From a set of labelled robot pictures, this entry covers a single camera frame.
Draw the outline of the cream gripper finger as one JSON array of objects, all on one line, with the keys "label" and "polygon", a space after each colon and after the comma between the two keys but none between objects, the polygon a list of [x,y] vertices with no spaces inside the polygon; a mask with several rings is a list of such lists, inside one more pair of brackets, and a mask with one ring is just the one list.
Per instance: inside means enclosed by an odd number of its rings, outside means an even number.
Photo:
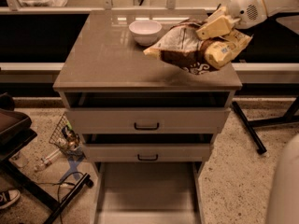
[{"label": "cream gripper finger", "polygon": [[239,21],[239,18],[233,18],[229,14],[227,7],[220,7],[205,19],[196,33],[202,40],[228,35]]},{"label": "cream gripper finger", "polygon": [[215,69],[221,69],[244,50],[252,37],[234,29],[230,34],[204,42],[204,59]]}]

